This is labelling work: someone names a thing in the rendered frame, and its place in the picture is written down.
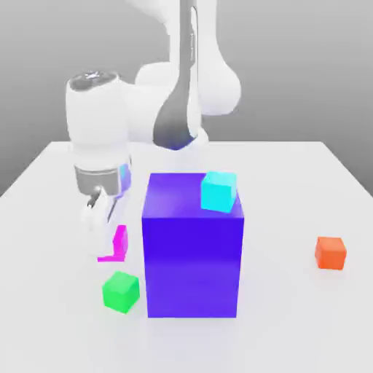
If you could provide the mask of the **small magenta cube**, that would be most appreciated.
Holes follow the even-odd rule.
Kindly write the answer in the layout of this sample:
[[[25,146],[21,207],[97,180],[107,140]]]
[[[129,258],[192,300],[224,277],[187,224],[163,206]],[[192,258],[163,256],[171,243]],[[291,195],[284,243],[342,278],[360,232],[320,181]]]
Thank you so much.
[[[112,239],[113,254],[109,256],[100,256],[98,262],[124,262],[128,248],[127,227],[123,224],[118,225]]]

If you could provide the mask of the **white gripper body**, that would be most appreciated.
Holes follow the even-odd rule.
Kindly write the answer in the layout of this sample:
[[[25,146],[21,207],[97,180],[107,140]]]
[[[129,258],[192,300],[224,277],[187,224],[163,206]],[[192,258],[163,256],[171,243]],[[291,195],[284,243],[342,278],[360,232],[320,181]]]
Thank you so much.
[[[80,216],[80,230],[83,235],[102,233],[112,235],[116,223],[114,209],[117,207],[117,198],[108,195],[105,191],[96,191],[90,195]]]

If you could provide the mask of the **large blue box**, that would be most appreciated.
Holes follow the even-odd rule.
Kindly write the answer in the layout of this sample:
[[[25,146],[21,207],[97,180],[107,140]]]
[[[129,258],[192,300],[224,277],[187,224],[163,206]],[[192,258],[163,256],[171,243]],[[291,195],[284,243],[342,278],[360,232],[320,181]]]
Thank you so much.
[[[203,173],[152,173],[142,212],[150,318],[234,318],[244,213],[201,208]]]

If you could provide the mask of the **small orange cube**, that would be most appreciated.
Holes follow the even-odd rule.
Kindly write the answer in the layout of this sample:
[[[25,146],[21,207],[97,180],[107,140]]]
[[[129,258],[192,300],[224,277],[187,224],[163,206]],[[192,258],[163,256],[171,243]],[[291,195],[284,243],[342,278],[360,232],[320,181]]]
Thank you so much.
[[[318,237],[315,259],[320,269],[342,270],[347,249],[340,237]]]

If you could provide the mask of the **small cyan cube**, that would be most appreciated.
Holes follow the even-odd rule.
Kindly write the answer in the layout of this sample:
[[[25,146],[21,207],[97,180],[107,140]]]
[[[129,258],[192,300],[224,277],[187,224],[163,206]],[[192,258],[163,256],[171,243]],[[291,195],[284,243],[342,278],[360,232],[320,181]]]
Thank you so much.
[[[201,208],[230,213],[237,197],[237,176],[232,172],[209,171],[201,182]]]

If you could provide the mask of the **small green cube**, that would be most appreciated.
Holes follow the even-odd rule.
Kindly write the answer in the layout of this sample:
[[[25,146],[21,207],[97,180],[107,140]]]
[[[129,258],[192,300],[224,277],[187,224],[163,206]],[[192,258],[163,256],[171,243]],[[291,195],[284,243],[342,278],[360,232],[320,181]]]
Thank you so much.
[[[139,279],[134,275],[116,271],[102,286],[106,307],[127,314],[140,298]]]

